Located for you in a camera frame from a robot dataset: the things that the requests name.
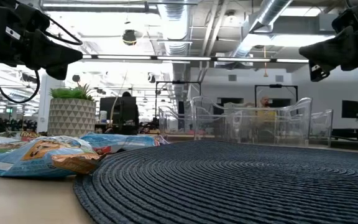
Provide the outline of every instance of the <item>computer monitor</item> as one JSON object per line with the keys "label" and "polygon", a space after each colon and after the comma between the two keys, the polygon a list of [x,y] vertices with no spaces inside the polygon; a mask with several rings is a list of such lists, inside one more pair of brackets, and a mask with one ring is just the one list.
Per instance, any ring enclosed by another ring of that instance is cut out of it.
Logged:
{"label": "computer monitor", "polygon": [[342,118],[358,119],[358,101],[342,100]]}
{"label": "computer monitor", "polygon": [[[105,97],[100,99],[100,111],[107,111],[107,119],[111,117],[111,108],[115,102],[115,97]],[[119,97],[113,112],[113,123],[121,124],[137,119],[136,97]]]}

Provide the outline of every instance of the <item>beige table surface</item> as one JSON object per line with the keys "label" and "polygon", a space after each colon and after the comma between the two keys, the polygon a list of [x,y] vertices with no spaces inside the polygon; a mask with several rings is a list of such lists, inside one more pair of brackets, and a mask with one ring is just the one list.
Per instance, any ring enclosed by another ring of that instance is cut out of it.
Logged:
{"label": "beige table surface", "polygon": [[73,177],[25,180],[0,177],[0,223],[93,223],[73,192]]}

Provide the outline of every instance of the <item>potted plant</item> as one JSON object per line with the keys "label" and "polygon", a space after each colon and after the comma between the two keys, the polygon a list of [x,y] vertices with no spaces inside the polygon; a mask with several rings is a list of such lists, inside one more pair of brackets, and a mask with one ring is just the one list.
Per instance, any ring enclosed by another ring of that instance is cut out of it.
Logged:
{"label": "potted plant", "polygon": [[82,136],[94,131],[96,102],[89,85],[51,89],[48,120],[49,136]]}

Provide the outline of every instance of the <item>white planter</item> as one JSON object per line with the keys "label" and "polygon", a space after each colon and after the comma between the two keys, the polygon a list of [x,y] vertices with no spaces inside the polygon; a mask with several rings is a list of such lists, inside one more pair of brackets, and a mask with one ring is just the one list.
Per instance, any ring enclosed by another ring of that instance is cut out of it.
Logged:
{"label": "white planter", "polygon": [[79,137],[94,131],[96,103],[90,100],[50,100],[48,135]]}

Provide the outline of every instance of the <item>woven placemat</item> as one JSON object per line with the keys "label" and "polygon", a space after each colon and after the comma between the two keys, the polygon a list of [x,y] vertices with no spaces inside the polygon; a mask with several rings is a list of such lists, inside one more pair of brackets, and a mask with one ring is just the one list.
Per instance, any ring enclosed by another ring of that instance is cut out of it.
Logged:
{"label": "woven placemat", "polygon": [[115,154],[74,190],[96,223],[358,224],[358,153],[180,142]]}

